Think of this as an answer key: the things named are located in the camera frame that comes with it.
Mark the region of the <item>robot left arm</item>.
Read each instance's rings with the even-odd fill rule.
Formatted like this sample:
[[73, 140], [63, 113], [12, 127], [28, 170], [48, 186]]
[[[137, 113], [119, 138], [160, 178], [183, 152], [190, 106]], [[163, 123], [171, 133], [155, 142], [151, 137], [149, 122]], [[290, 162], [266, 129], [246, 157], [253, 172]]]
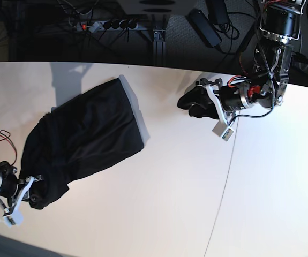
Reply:
[[282, 103], [289, 82], [292, 40], [301, 35], [305, 1], [264, 1], [257, 20], [252, 72], [235, 75], [226, 83], [200, 78], [177, 102], [191, 117], [210, 117], [231, 126], [240, 111], [255, 104], [271, 112]]

